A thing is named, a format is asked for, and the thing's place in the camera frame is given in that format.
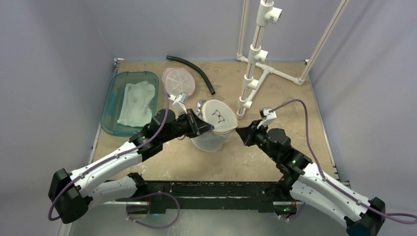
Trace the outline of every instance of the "black rubber hose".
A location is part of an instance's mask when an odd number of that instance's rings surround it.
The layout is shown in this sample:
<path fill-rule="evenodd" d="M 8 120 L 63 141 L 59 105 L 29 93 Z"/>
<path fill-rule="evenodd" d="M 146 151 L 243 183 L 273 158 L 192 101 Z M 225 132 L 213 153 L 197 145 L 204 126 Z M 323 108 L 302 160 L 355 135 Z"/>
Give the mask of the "black rubber hose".
<path fill-rule="evenodd" d="M 213 85 L 211 85 L 211 82 L 210 82 L 209 78 L 204 73 L 204 71 L 202 71 L 198 66 L 196 66 L 193 63 L 191 63 L 191 62 L 189 62 L 187 60 L 184 60 L 182 58 L 177 58 L 177 57 L 173 57 L 173 56 L 167 56 L 167 59 L 168 60 L 177 61 L 179 63 L 182 63 L 184 65 L 188 65 L 189 67 L 193 68 L 195 71 L 197 71 L 201 75 L 201 77 L 203 78 L 204 82 L 207 85 L 207 88 L 210 90 L 210 93 L 212 95 L 215 95 L 216 94 L 216 91 L 214 91 Z"/>

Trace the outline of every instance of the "white towel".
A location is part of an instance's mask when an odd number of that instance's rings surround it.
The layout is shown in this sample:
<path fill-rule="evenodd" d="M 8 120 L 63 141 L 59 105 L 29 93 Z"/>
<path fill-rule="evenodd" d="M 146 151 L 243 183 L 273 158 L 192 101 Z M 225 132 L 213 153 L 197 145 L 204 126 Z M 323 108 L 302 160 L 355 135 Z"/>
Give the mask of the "white towel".
<path fill-rule="evenodd" d="M 155 87 L 148 81 L 127 84 L 118 124 L 143 127 L 152 119 L 149 103 L 155 96 Z"/>

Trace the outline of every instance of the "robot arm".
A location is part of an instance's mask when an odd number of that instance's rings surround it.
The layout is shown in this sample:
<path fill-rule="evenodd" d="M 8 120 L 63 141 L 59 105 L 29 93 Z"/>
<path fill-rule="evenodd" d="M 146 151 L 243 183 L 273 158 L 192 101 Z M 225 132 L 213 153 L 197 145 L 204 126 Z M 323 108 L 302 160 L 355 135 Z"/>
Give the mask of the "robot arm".
<path fill-rule="evenodd" d="M 199 119 L 192 109 L 185 109 L 183 103 L 187 97 L 186 94 L 171 97 L 179 117 L 176 119 L 175 113 L 168 110 L 163 128 L 152 141 L 149 142 L 149 139 L 160 127 L 165 110 L 159 111 L 151 122 L 128 142 L 97 162 L 69 173 L 65 169 L 55 172 L 48 196 L 52 202 L 56 202 L 55 209 L 63 223 L 74 222 L 89 208 L 101 203 L 133 196 L 141 188 L 137 181 L 139 174 L 129 174 L 119 180 L 106 181 L 120 171 L 156 155 L 162 151 L 165 142 L 183 135 L 194 138 L 214 129 L 211 124 Z"/>
<path fill-rule="evenodd" d="M 262 120 L 253 121 L 248 127 L 236 129 L 245 146 L 257 145 L 275 163 L 283 174 L 278 185 L 290 191 L 294 199 L 301 200 L 329 215 L 346 228 L 349 235 L 375 236 L 385 219 L 360 203 L 385 212 L 385 203 L 378 198 L 369 199 L 324 173 L 309 157 L 291 146 L 291 139 L 279 128 L 268 130 L 276 118 L 271 108 L 261 109 Z M 352 201 L 329 184 L 355 196 Z"/>

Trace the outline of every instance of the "work surface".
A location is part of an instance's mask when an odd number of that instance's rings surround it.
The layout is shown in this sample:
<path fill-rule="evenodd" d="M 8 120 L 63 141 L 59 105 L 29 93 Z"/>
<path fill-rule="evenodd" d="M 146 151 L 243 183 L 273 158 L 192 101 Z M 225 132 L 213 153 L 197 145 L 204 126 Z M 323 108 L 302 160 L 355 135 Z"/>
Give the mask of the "work surface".
<path fill-rule="evenodd" d="M 238 108 L 242 79 L 246 72 L 243 62 L 196 62 L 208 76 L 216 90 L 211 95 L 201 76 L 183 64 L 172 61 L 123 61 L 119 72 L 151 71 L 159 79 L 167 67 L 183 67 L 195 78 L 196 90 L 189 97 L 186 107 L 196 109 L 197 101 L 217 99 L 229 105 L 234 112 Z M 303 63 L 271 63 L 276 69 L 293 76 L 299 76 Z M 259 78 L 261 69 L 256 69 L 254 78 Z M 333 175 L 332 163 L 328 152 L 323 128 L 320 122 L 310 82 L 298 86 L 290 81 L 269 74 L 254 98 L 252 108 L 246 111 L 239 127 L 248 126 L 251 121 L 260 119 L 259 109 L 276 107 L 285 101 L 298 98 L 308 109 L 310 142 L 325 172 Z M 165 108 L 163 85 L 160 82 L 158 110 Z M 304 109 L 299 103 L 292 103 L 278 110 L 277 119 L 270 128 L 283 128 L 292 140 L 294 148 L 311 157 L 305 137 Z M 128 137 L 116 137 L 100 130 L 94 152 L 94 161 L 116 150 Z M 174 139 L 164 144 L 163 151 L 147 161 L 117 174 L 112 179 L 126 176 L 130 172 L 143 174 L 147 180 L 213 180 L 213 181 L 277 181 L 282 174 L 258 147 L 245 147 L 236 132 L 233 132 L 222 149 L 207 153 L 197 149 L 190 139 Z"/>

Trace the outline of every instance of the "pvc pipe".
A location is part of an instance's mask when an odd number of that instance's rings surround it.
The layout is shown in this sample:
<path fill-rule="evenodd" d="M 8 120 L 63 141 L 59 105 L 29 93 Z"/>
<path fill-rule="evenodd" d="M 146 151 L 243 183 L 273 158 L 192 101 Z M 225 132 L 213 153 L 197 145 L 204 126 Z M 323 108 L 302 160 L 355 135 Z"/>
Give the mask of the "pvc pipe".
<path fill-rule="evenodd" d="M 240 57 L 239 58 L 239 60 L 240 61 L 242 61 L 242 62 L 248 62 L 248 59 L 247 58 L 245 58 L 245 57 Z M 294 83 L 298 83 L 298 81 L 299 81 L 299 79 L 298 78 L 296 78 L 296 77 L 294 77 L 294 76 L 291 76 L 291 75 L 289 75 L 289 74 L 286 74 L 286 73 L 284 73 L 284 72 L 281 72 L 281 71 L 279 71 L 279 70 L 277 70 L 277 69 L 275 69 L 275 68 L 273 68 L 272 66 L 269 66 L 269 65 L 265 65 L 265 64 L 262 64 L 262 63 L 256 63 L 255 64 L 256 65 L 256 67 L 258 67 L 258 68 L 261 68 L 261 69 L 263 69 L 264 71 L 265 70 L 268 70 L 269 71 L 269 73 L 271 73 L 271 74 L 274 74 L 274 75 L 278 75 L 278 76 L 280 76 L 280 77 L 282 77 L 282 78 L 284 78 L 284 79 L 287 79 L 287 80 L 289 80 L 289 81 L 291 81 L 291 82 L 294 82 Z"/>
<path fill-rule="evenodd" d="M 279 70 L 274 70 L 273 71 L 273 74 L 278 75 L 278 76 L 281 76 L 282 78 L 287 79 L 289 81 L 292 81 L 292 82 L 294 82 L 296 84 L 298 84 L 298 82 L 299 82 L 299 79 L 298 78 L 296 78 L 294 76 L 291 76 L 289 74 L 285 74 L 284 72 L 281 72 Z"/>
<path fill-rule="evenodd" d="M 252 47 L 254 49 L 259 49 L 261 46 L 262 38 L 264 37 L 265 27 L 256 25 L 255 35 L 252 41 Z"/>
<path fill-rule="evenodd" d="M 261 77 L 259 78 L 258 86 L 256 87 L 256 89 L 254 89 L 250 92 L 250 95 L 248 96 L 248 101 L 253 100 L 253 97 L 255 97 L 256 93 L 258 92 L 259 88 L 261 87 L 262 83 L 264 82 L 264 80 L 265 80 L 265 78 L 267 77 L 268 74 L 269 74 L 269 69 L 264 70 Z"/>
<path fill-rule="evenodd" d="M 253 37 L 253 42 L 255 44 L 258 44 L 258 46 L 261 46 L 261 41 L 259 40 L 259 38 L 263 37 L 264 31 L 261 30 L 264 27 L 260 27 L 260 26 L 256 26 L 256 30 L 255 30 L 255 35 Z M 255 64 L 250 64 L 248 63 L 247 69 L 246 69 L 246 78 L 251 79 L 253 78 L 253 72 L 255 71 Z M 242 89 L 242 95 L 240 96 L 240 100 L 245 102 L 247 100 L 249 94 L 249 89 Z M 243 106 L 239 106 L 239 110 L 238 110 L 238 114 L 242 114 L 244 107 Z"/>
<path fill-rule="evenodd" d="M 237 56 L 242 56 L 243 51 L 243 40 L 245 38 L 245 29 L 246 29 L 246 18 L 249 9 L 249 0 L 243 1 L 243 11 L 242 11 L 242 21 L 240 24 L 240 37 L 239 37 L 239 45 L 238 45 L 238 53 Z"/>
<path fill-rule="evenodd" d="M 328 36 L 330 35 L 331 31 L 333 30 L 334 26 L 336 25 L 337 21 L 340 19 L 340 16 L 343 13 L 343 10 L 346 8 L 347 4 L 349 3 L 349 0 L 342 0 L 336 10 L 336 12 L 333 15 L 333 18 L 331 19 L 329 25 L 327 26 L 326 31 L 324 32 L 322 38 L 320 39 L 319 44 L 317 45 L 316 49 L 313 52 L 313 55 L 310 57 L 310 60 L 307 63 L 307 66 L 304 68 L 304 71 L 302 72 L 299 82 L 302 84 L 305 81 L 305 77 L 307 76 L 308 72 L 310 71 L 311 67 L 313 66 L 314 61 L 317 58 L 317 55 L 320 53 L 320 51 L 323 48 L 323 45 L 328 39 Z"/>

